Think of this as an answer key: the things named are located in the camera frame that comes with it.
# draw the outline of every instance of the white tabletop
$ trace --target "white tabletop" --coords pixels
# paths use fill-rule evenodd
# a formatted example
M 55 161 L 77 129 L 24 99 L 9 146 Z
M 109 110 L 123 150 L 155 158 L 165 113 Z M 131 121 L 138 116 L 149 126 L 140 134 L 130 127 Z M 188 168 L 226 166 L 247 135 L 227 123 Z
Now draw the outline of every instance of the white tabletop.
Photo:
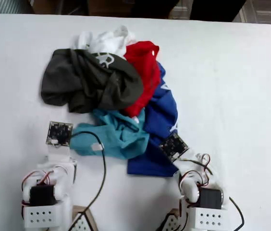
M 160 46 L 179 134 L 226 173 L 246 219 L 242 230 L 271 231 L 271 25 L 51 15 L 0 15 L 0 231 L 23 228 L 20 184 L 47 153 L 49 121 L 90 121 L 42 102 L 52 52 L 69 48 L 82 30 L 120 25 Z M 74 203 L 87 205 L 99 188 L 102 160 L 72 155 L 79 162 Z M 173 179 L 131 177 L 126 161 L 106 161 L 106 183 L 91 207 L 100 231 L 153 231 L 178 207 Z M 233 206 L 230 214 L 234 230 L 240 217 Z

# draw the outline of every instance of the teal shirt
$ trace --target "teal shirt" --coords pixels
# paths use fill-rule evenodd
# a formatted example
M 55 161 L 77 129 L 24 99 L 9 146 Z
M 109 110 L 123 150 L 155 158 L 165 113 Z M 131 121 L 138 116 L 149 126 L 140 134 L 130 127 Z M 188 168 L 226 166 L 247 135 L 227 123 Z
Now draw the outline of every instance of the teal shirt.
M 93 114 L 100 120 L 99 125 L 81 123 L 74 128 L 73 133 L 94 132 L 103 143 L 106 156 L 131 159 L 145 152 L 149 134 L 143 130 L 144 109 L 137 117 L 138 121 L 122 115 L 119 111 L 95 109 Z M 101 155 L 101 151 L 94 152 L 91 148 L 91 145 L 97 142 L 90 134 L 80 134 L 71 139 L 70 148 L 79 155 Z

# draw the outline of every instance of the circuit board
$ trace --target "circuit board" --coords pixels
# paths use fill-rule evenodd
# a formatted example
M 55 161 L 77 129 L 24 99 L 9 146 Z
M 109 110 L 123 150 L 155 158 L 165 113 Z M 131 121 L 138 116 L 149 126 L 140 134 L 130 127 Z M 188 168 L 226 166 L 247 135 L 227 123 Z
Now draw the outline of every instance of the circuit board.
M 189 149 L 188 145 L 173 132 L 159 147 L 166 154 L 171 162 L 177 160 L 185 151 Z
M 46 144 L 69 146 L 73 124 L 50 121 Z

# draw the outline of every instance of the red shirt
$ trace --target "red shirt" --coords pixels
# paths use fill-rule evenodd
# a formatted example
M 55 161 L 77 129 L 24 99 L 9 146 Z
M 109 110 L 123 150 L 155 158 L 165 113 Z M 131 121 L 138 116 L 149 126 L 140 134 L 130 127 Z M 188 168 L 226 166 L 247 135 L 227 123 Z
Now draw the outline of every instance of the red shirt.
M 159 46 L 150 41 L 137 42 L 126 47 L 124 57 L 137 70 L 144 86 L 144 91 L 137 101 L 123 110 L 130 117 L 139 115 L 160 84 L 160 70 L 156 61 L 158 51 Z

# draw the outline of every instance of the clothing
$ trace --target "clothing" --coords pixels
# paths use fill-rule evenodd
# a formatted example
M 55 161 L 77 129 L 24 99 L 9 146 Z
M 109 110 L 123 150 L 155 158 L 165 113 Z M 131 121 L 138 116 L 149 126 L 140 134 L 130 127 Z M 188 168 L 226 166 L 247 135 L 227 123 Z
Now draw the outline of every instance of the clothing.
M 123 116 L 118 111 L 96 109 L 93 114 L 101 124 L 79 124 L 74 133 L 92 131 L 99 136 L 104 145 L 105 155 L 120 159 L 130 159 L 145 152 L 149 134 L 143 130 L 145 111 L 141 111 L 138 120 Z M 93 151 L 91 145 L 96 138 L 89 134 L 78 135 L 71 139 L 70 148 L 79 155 L 101 155 L 101 151 Z
M 78 113 L 95 108 L 120 110 L 132 105 L 142 92 L 142 80 L 126 60 L 115 54 L 71 49 L 54 51 L 41 87 L 45 103 L 68 103 L 69 111 Z
M 161 78 L 165 70 L 159 64 Z M 177 108 L 172 93 L 163 79 L 145 108 L 144 130 L 149 133 L 143 155 L 128 161 L 128 174 L 171 177 L 178 170 L 159 148 L 172 132 L 177 132 Z
M 123 58 L 126 46 L 135 43 L 135 36 L 127 27 L 120 26 L 115 31 L 108 31 L 96 38 L 92 32 L 82 32 L 76 42 L 76 49 L 87 49 L 90 53 L 106 52 Z
M 156 61 L 158 51 L 159 47 L 150 41 L 137 42 L 127 46 L 125 58 L 137 70 L 144 86 L 144 91 L 137 101 L 124 109 L 124 113 L 130 117 L 140 113 L 160 84 L 160 70 Z

